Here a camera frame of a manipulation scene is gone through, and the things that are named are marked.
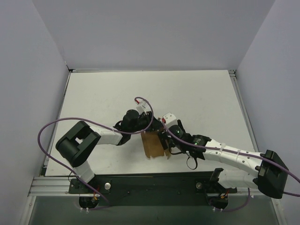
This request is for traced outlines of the brown cardboard box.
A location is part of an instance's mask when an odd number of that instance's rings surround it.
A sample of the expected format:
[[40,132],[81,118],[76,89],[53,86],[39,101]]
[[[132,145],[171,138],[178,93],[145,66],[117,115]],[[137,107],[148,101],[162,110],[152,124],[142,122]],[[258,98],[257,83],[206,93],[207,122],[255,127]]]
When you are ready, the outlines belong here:
[[151,126],[141,133],[141,138],[148,159],[171,157],[168,136],[160,120],[154,118]]

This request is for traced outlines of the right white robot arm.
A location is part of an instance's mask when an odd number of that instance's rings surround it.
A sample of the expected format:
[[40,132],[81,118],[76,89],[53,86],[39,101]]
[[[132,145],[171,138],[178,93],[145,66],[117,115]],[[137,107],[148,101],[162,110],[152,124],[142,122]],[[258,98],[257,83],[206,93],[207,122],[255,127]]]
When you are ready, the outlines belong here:
[[195,161],[216,161],[235,168],[234,171],[221,169],[217,172],[217,183],[222,188],[254,188],[268,197],[282,198],[288,168],[276,152],[249,152],[207,136],[191,135],[185,132],[178,120],[167,122],[162,119],[161,123],[169,148],[176,147]]

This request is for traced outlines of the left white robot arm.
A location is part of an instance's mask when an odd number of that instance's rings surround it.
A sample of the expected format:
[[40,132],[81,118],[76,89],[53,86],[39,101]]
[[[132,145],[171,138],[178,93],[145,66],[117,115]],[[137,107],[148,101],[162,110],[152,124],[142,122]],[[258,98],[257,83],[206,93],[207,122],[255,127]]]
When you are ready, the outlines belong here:
[[154,132],[161,128],[161,122],[154,118],[151,112],[139,113],[137,110],[128,110],[123,119],[113,126],[115,132],[89,126],[81,120],[58,140],[55,148],[81,178],[79,187],[84,192],[90,193],[95,190],[96,181],[87,159],[96,145],[124,145],[130,140],[132,133]]

